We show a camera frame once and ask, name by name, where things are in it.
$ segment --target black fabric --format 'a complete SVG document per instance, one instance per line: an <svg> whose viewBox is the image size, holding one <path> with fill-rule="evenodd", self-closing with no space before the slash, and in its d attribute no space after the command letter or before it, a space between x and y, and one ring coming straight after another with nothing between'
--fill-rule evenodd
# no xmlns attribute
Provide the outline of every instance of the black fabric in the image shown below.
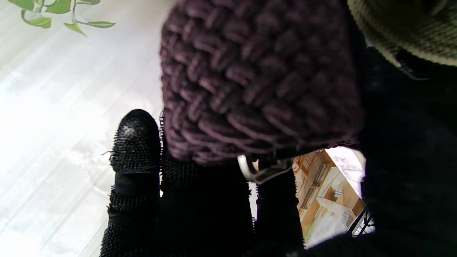
<svg viewBox="0 0 457 257"><path fill-rule="evenodd" d="M110 156L114 171L141 173L158 167L160 155L158 133L157 124L149 113L140 109L129 112L120 122L114 137Z"/></svg>
<svg viewBox="0 0 457 257"><path fill-rule="evenodd" d="M349 26L366 111L361 188L374 233L339 235L304 250L291 172L258 186L253 227L238 167L206 169L165 153L160 200L157 170L121 165L129 174L116 177L101 256L457 255L457 70L436 66L429 80L412 80L365 48L360 32ZM113 169L122 173L118 167ZM153 179L140 179L135 170Z"/></svg>

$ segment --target finger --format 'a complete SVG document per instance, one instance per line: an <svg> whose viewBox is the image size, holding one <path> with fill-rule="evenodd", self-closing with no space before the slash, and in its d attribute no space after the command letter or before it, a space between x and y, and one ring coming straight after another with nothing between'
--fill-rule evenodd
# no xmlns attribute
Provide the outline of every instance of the finger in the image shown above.
<svg viewBox="0 0 457 257"><path fill-rule="evenodd" d="M116 177L101 256L120 256L152 245L160 198L159 159L157 124L147 112L131 111L119 124L110 157Z"/></svg>

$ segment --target plant stem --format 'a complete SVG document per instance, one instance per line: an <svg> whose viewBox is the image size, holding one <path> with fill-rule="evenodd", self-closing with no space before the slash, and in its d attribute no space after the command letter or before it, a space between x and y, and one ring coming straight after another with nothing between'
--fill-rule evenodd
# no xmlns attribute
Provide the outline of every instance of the plant stem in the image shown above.
<svg viewBox="0 0 457 257"><path fill-rule="evenodd" d="M77 0L74 0L74 1L73 1L73 14L71 15L71 20L73 21L73 23L76 23L76 22L77 22L77 21L76 21L76 15L74 14L74 11L75 11L75 9L76 9L76 1L77 1Z"/></svg>
<svg viewBox="0 0 457 257"><path fill-rule="evenodd" d="M84 25L90 25L89 23L87 23L87 22L82 22L82 21L76 21L76 23L84 24Z"/></svg>

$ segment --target cable knit texture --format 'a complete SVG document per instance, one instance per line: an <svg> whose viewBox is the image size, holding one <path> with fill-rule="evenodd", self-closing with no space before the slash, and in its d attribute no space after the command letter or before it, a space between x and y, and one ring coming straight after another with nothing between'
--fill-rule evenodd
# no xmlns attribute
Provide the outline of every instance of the cable knit texture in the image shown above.
<svg viewBox="0 0 457 257"><path fill-rule="evenodd" d="M170 153L201 165L361 128L338 0L181 0L162 31Z"/></svg>

